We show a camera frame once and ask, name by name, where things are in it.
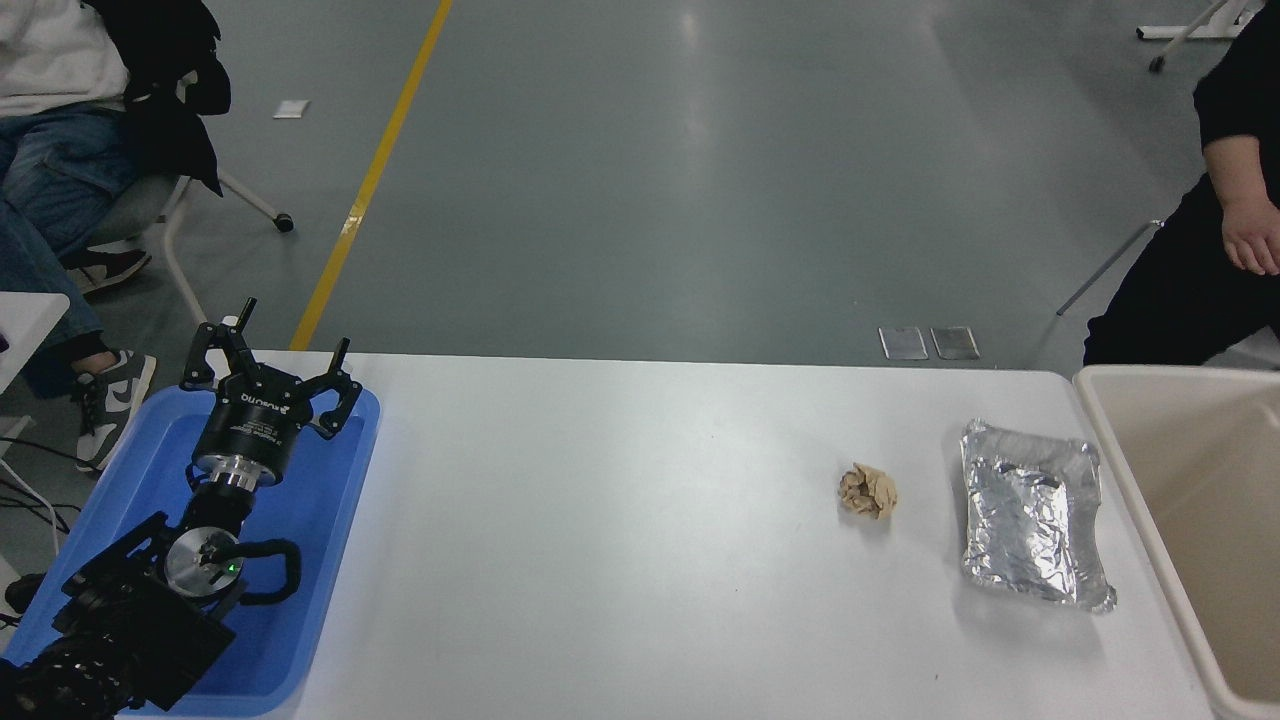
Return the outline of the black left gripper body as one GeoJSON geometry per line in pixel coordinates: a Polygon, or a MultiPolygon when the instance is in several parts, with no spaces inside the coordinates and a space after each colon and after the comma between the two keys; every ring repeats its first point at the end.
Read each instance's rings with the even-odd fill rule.
{"type": "Polygon", "coordinates": [[[307,400],[298,392],[300,384],[296,375],[223,378],[192,462],[211,473],[219,461],[242,457],[260,466],[261,479],[284,478],[307,421],[307,400]]]}

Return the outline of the standing person's hand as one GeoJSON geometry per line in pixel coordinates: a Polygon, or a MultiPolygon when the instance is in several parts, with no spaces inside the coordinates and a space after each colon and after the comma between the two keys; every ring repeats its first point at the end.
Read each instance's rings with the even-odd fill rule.
{"type": "Polygon", "coordinates": [[[1222,208],[1222,247],[1238,270],[1277,275],[1277,208],[1265,196],[1228,201],[1222,208]]]}

